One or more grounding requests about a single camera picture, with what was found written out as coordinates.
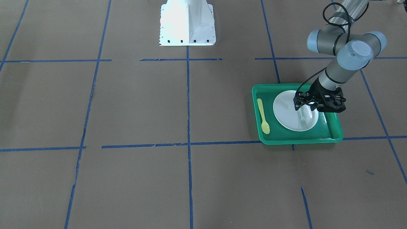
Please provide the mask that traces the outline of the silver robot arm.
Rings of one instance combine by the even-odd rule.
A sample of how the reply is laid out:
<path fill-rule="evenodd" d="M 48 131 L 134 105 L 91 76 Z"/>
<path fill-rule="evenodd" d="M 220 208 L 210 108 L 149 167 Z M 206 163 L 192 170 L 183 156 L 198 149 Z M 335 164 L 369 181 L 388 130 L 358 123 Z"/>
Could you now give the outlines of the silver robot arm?
<path fill-rule="evenodd" d="M 321 113 L 343 112 L 346 108 L 343 84 L 386 48 L 387 39 L 381 32 L 357 35 L 350 31 L 367 11 L 368 0 L 345 0 L 332 5 L 337 5 L 337 10 L 330 17 L 323 14 L 326 25 L 309 34 L 307 48 L 334 58 L 315 74 L 316 79 L 308 91 L 296 91 L 293 98 L 296 111 L 302 106 L 309 106 L 312 111 Z"/>

